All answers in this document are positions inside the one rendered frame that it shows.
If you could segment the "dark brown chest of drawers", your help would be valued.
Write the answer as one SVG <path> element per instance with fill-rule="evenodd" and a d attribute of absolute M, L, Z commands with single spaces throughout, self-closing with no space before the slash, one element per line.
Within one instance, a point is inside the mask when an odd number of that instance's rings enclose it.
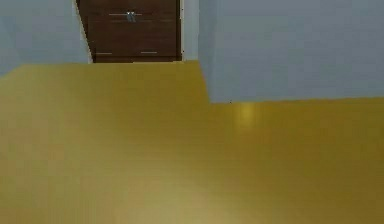
<path fill-rule="evenodd" d="M 181 0 L 76 0 L 95 63 L 182 59 Z"/>

